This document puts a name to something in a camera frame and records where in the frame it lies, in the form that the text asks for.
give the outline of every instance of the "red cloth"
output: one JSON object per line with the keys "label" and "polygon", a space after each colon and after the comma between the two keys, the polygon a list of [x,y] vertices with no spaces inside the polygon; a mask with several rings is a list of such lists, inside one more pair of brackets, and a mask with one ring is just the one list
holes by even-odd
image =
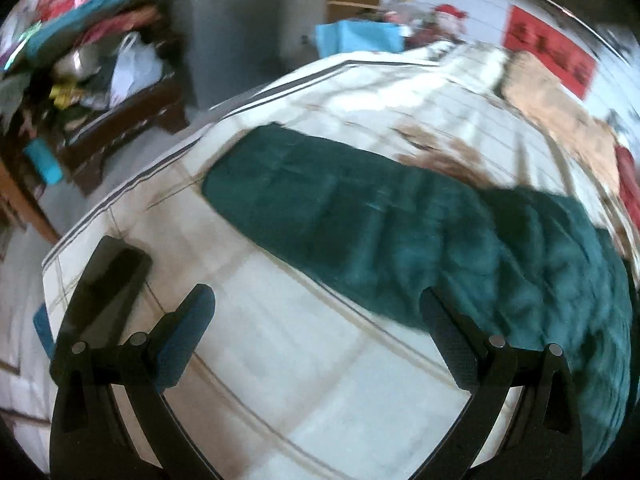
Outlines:
{"label": "red cloth", "polygon": [[636,181],[634,157],[628,149],[616,146],[616,160],[620,174],[620,198],[632,221],[640,229],[640,186]]}
{"label": "red cloth", "polygon": [[160,14],[158,8],[153,5],[130,10],[129,12],[124,12],[96,23],[76,42],[76,46],[94,43],[109,34],[138,30],[161,18],[162,14]]}

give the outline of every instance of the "white mattress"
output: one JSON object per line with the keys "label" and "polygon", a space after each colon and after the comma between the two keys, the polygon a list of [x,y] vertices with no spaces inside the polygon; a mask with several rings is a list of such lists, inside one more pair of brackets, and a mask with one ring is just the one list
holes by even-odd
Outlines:
{"label": "white mattress", "polygon": [[[638,234],[618,199],[491,96],[505,60],[485,44],[459,46],[439,64],[341,54],[275,82],[123,184],[51,251],[43,280],[54,336],[100,238],[124,238],[154,261],[124,338],[151,329],[196,283],[216,294],[214,320],[165,396],[223,476],[408,478],[468,399],[430,336],[366,312],[257,247],[209,206],[200,181],[236,140],[271,121],[390,158],[418,152],[398,133],[416,126],[453,154],[457,139],[475,147],[500,186],[575,196],[637,269]],[[477,462],[495,453],[518,394]],[[121,409],[154,462],[130,406]]]}

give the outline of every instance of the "white wall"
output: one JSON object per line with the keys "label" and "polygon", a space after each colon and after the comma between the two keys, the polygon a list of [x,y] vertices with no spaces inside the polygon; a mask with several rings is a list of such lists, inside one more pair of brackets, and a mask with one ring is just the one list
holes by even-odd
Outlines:
{"label": "white wall", "polygon": [[[558,20],[543,8],[539,0],[417,0],[417,3],[425,8],[451,4],[468,12],[468,40],[501,44],[512,5],[559,28]],[[609,109],[613,108],[625,120],[629,117],[630,109],[640,112],[640,71],[631,69],[613,56],[583,29],[566,28],[562,33],[593,55],[591,46],[600,56],[600,60],[596,60],[597,72],[584,100],[587,110],[596,117],[604,118]]]}
{"label": "white wall", "polygon": [[324,23],[326,0],[280,1],[280,56],[290,68],[307,61],[313,48],[302,45],[302,36],[312,37],[315,25]]}

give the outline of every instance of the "red paper with text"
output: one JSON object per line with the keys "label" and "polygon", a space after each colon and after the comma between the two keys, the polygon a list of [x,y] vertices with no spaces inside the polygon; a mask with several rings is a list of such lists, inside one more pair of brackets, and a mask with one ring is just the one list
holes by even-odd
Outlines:
{"label": "red paper with text", "polygon": [[534,54],[564,86],[584,99],[596,62],[562,32],[519,7],[511,7],[502,45]]}

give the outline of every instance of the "teal cloth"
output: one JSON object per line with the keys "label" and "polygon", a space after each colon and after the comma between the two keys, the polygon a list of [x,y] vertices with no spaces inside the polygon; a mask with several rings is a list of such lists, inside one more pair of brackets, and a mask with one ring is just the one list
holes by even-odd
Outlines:
{"label": "teal cloth", "polygon": [[612,444],[630,385],[628,279],[573,198],[474,190],[277,124],[240,140],[202,192],[245,236],[371,312],[426,330],[420,293],[447,284],[486,333],[521,348],[558,343],[585,470]]}

